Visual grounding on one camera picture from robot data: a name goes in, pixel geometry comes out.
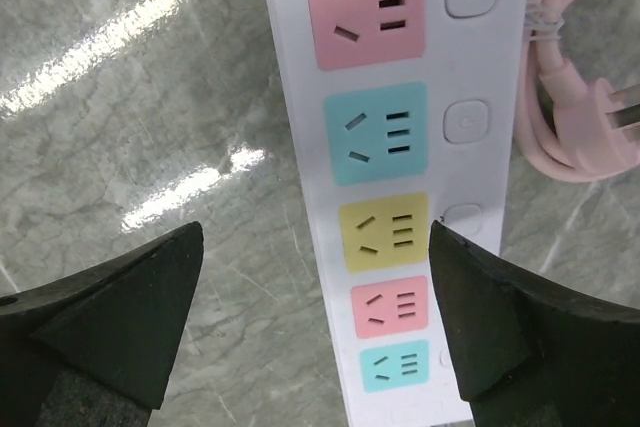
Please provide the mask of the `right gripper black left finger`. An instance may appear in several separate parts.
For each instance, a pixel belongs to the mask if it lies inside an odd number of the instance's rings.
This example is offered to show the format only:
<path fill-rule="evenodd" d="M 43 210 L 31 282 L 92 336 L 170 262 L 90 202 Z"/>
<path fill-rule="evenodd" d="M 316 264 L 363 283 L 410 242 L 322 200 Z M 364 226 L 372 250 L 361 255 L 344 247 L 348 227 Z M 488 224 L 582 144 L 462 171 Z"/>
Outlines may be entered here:
<path fill-rule="evenodd" d="M 1 299 L 4 426 L 145 426 L 161 408 L 204 257 L 200 223 Z"/>

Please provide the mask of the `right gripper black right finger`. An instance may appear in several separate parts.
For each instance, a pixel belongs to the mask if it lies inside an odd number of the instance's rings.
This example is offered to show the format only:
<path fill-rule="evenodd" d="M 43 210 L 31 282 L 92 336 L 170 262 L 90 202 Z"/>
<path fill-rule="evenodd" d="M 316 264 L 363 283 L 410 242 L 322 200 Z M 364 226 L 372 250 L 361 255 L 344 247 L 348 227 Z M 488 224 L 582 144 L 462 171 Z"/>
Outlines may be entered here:
<path fill-rule="evenodd" d="M 476 425 L 638 425 L 637 309 L 552 282 L 438 221 L 429 264 Z"/>

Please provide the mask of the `white multicolour power strip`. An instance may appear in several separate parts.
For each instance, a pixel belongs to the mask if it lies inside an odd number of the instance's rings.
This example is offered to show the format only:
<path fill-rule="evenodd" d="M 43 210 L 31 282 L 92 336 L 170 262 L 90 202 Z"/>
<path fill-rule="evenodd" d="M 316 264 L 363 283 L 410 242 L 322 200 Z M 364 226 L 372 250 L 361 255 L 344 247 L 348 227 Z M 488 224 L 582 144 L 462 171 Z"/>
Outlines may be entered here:
<path fill-rule="evenodd" d="M 466 421 L 440 221 L 500 248 L 526 0 L 266 0 L 347 421 Z"/>

